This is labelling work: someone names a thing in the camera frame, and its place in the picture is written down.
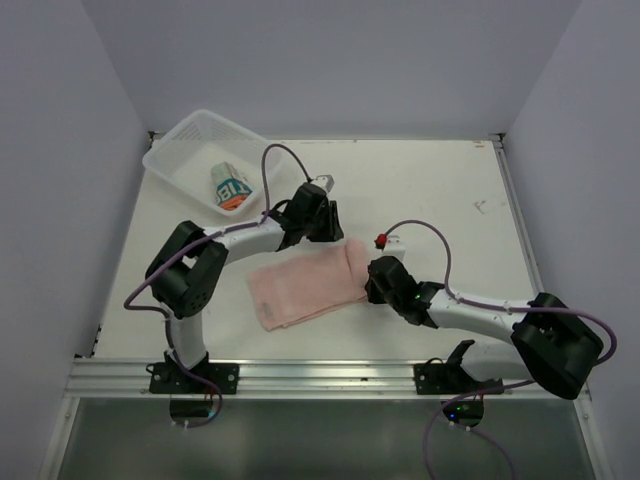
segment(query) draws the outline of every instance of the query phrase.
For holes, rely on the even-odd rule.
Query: folded towel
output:
[[[369,255],[360,240],[301,255],[249,275],[258,320],[266,330],[319,317],[366,297]]]

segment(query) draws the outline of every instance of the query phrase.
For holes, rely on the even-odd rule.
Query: white basket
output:
[[[260,162],[269,143],[220,115],[197,110],[155,142],[142,163],[147,170],[212,210],[235,217],[264,195]],[[221,162],[228,162],[243,173],[252,189],[251,195],[235,210],[225,210],[216,204],[210,172],[211,167]],[[270,151],[266,163],[267,180],[271,180],[282,166],[281,152]]]

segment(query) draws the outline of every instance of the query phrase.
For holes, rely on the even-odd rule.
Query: white wall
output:
[[[90,351],[146,134],[79,2],[3,2],[0,58],[0,478],[22,480]]]
[[[584,0],[507,135],[545,287],[618,332],[590,381],[618,479],[640,471],[640,2]]]
[[[579,0],[83,0],[145,125],[504,132]]]

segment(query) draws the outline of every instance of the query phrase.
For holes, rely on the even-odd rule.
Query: purple cable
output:
[[[261,224],[265,222],[265,220],[269,216],[269,210],[271,210],[271,198],[269,198],[269,182],[267,182],[267,169],[265,168],[265,166],[267,162],[267,154],[273,148],[281,148],[285,152],[289,153],[289,155],[291,155],[295,159],[295,161],[298,162],[298,165],[300,165],[300,168],[302,169],[302,173],[304,173],[304,176],[307,182],[311,181],[309,172],[307,172],[307,169],[302,164],[302,160],[300,160],[298,155],[296,155],[293,150],[291,150],[286,145],[282,145],[281,143],[272,143],[270,145],[267,145],[267,148],[265,148],[264,152],[262,152],[262,162],[260,164],[260,167],[262,170],[262,186],[264,187],[264,199],[266,203],[264,213],[262,214],[262,220],[260,220]]]
[[[447,295],[449,295],[451,298],[455,298],[458,302],[460,303],[464,303],[465,305],[469,305],[471,307],[476,307],[476,308],[483,308],[486,310],[492,310],[492,311],[498,311],[498,312],[505,312],[507,311],[507,309],[505,309],[504,306],[501,305],[492,305],[489,303],[482,303],[482,302],[476,302],[474,300],[467,300],[466,298],[463,298],[459,295],[456,295],[456,293],[451,289],[451,285],[449,283],[449,279],[451,277],[451,246],[449,245],[449,242],[447,241],[447,239],[445,238],[445,236],[442,234],[442,232],[440,230],[438,230],[436,227],[434,227],[433,225],[431,225],[430,223],[427,222],[423,222],[422,220],[403,220],[401,222],[396,223],[395,225],[393,225],[391,228],[389,228],[386,232],[385,235],[389,235],[391,234],[395,229],[397,229],[398,227],[402,226],[402,225],[407,225],[407,224],[415,224],[415,225],[422,225],[423,227],[427,227],[429,230],[431,230],[433,233],[435,233],[438,238],[442,241],[442,244],[444,245],[444,248],[446,250],[447,253],[447,267],[445,269],[445,274],[444,274],[444,289],[447,292]],[[583,317],[586,318],[587,320],[592,321],[593,323],[595,323],[596,325],[600,326],[609,336],[609,341],[610,341],[610,345],[609,345],[609,350],[598,359],[598,361],[596,362],[597,365],[600,365],[604,362],[606,362],[607,360],[609,360],[616,352],[617,348],[618,348],[618,339],[616,337],[615,332],[613,331],[613,329],[607,325],[605,322],[603,322],[602,320],[600,320],[599,318],[594,317],[593,315],[586,313],[586,312],[582,312],[580,310],[573,310],[570,308],[558,308],[558,307],[512,307],[509,309],[509,311],[511,312],[515,312],[515,313],[564,313],[564,314],[570,314],[570,315],[576,315],[578,317]],[[519,383],[514,383],[511,385],[505,385],[503,387],[495,387],[495,388],[491,388],[491,389],[485,389],[485,390],[479,390],[476,392],[471,392],[471,393],[465,393],[462,395],[458,395],[457,397],[452,398],[451,400],[446,401],[431,417],[431,419],[429,420],[429,423],[427,424],[425,431],[424,431],[424,436],[422,439],[422,452],[423,452],[423,457],[424,457],[424,464],[425,467],[427,468],[427,471],[429,472],[429,475],[431,476],[432,480],[436,479],[435,476],[435,472],[433,471],[433,467],[431,466],[431,464],[429,463],[429,456],[428,456],[428,451],[427,451],[427,446],[428,446],[428,440],[429,440],[429,434],[431,433],[431,429],[433,427],[433,424],[436,421],[436,418],[438,417],[438,415],[440,414],[440,412],[442,412],[446,407],[448,407],[449,405],[451,405],[454,402],[457,402],[463,398],[467,398],[467,397],[471,397],[471,396],[476,396],[476,395],[485,395],[488,393],[498,393],[507,389],[513,389],[513,388],[518,388],[518,387],[523,387],[525,385],[531,385],[532,381],[527,380],[525,382],[519,382]],[[500,452],[504,455],[504,457],[506,458],[507,462],[509,463],[509,469],[511,470],[511,478],[512,479],[517,479],[517,473],[515,470],[515,467],[513,465],[513,461],[511,460],[511,457],[509,456],[509,454],[507,453],[507,451],[500,446],[493,438],[491,438],[489,435],[487,435],[484,432],[478,431],[478,430],[472,430],[473,433],[475,433],[476,435],[484,438],[485,440],[487,440],[489,443],[491,443],[492,445],[494,445],[496,448],[498,448],[498,450],[500,450]]]
[[[463,298],[457,295],[451,289],[451,285],[449,283],[449,278],[451,277],[451,247],[449,246],[449,242],[447,241],[447,239],[444,237],[444,235],[440,230],[438,230],[436,227],[434,227],[430,223],[423,222],[422,220],[403,220],[401,222],[396,223],[391,228],[389,228],[385,232],[385,235],[389,235],[396,228],[402,225],[407,225],[407,224],[422,225],[423,227],[427,227],[429,230],[435,233],[438,236],[438,238],[442,241],[444,245],[444,249],[447,252],[447,268],[444,273],[443,283],[444,283],[444,289],[447,292],[447,295],[449,295],[451,298],[454,298],[456,299],[456,301],[460,303],[464,303],[465,305],[469,305],[470,307],[483,308],[485,310],[492,310],[496,312],[510,311],[514,313],[564,313],[569,315],[576,315],[577,317],[583,317],[595,323],[599,327],[601,327],[609,336],[609,341],[610,341],[609,350],[607,350],[607,352],[598,359],[596,365],[600,365],[606,362],[611,357],[613,357],[613,355],[616,353],[616,350],[618,349],[618,338],[616,337],[616,334],[613,331],[613,329],[609,325],[607,325],[605,322],[600,320],[599,318],[596,318],[587,312],[583,312],[580,310],[573,310],[571,308],[560,308],[560,307],[510,307],[509,310],[507,310],[502,305],[492,305],[490,303],[482,303],[482,302],[476,302],[474,300],[467,300],[466,298]]]
[[[422,456],[424,458],[424,466],[427,468],[427,471],[429,472],[429,476],[431,477],[431,480],[436,480],[436,473],[433,470],[433,467],[431,466],[431,462],[429,461],[429,435],[431,434],[431,430],[433,429],[433,425],[436,423],[436,420],[438,419],[440,413],[442,413],[444,411],[445,408],[447,408],[449,405],[455,403],[455,402],[459,402],[460,400],[464,399],[464,398],[468,398],[468,397],[474,397],[476,395],[488,395],[488,394],[493,394],[493,393],[502,393],[506,390],[511,390],[514,388],[519,388],[519,387],[524,387],[526,385],[531,385],[535,382],[531,381],[531,380],[525,380],[523,382],[518,382],[518,383],[511,383],[508,385],[503,385],[502,387],[493,387],[493,388],[485,388],[483,390],[478,390],[476,392],[470,392],[470,393],[463,393],[462,395],[458,395],[457,397],[453,397],[449,400],[447,400],[446,402],[444,402],[442,405],[440,405],[440,407],[433,413],[433,415],[431,415],[431,418],[429,419],[429,422],[427,423],[427,426],[424,429],[424,434],[422,435]],[[457,425],[460,428],[466,428],[462,425]],[[507,451],[496,441],[494,440],[489,434],[482,432],[480,430],[477,429],[471,429],[470,430],[471,433],[485,439],[487,442],[489,442],[490,444],[492,444],[494,447],[496,447],[500,453],[502,453],[502,456],[505,458],[505,460],[507,461],[507,463],[509,464],[509,470],[511,471],[511,478],[512,480],[517,480],[518,479],[518,473],[516,471],[516,467],[513,463],[513,460],[511,459],[511,456],[509,456],[509,454],[507,453]]]

